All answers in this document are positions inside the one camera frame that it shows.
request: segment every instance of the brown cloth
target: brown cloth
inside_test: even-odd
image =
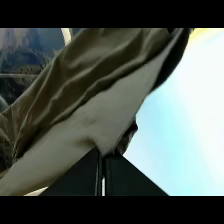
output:
[[[94,146],[102,155],[113,151],[157,78],[181,59],[188,35],[109,28],[75,36],[0,115],[0,142],[14,147],[17,160],[0,180],[0,195],[48,186]]]

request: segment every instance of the garment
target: garment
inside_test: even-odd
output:
[[[94,146],[112,152],[158,77],[178,64],[188,36],[165,28],[78,33],[0,117],[0,141],[14,147],[16,161],[0,195],[48,186]]]

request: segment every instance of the beige fabric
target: beige fabric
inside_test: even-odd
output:
[[[0,120],[2,136],[16,140],[15,156],[29,149],[0,180],[0,195],[48,186],[94,146],[102,155],[112,151],[182,31],[86,29],[76,36]]]

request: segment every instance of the light blue surface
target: light blue surface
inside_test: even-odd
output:
[[[187,48],[125,157],[169,195],[224,195],[224,33]]]

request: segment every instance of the sky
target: sky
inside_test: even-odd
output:
[[[197,29],[125,157],[169,195],[224,195],[224,29]]]

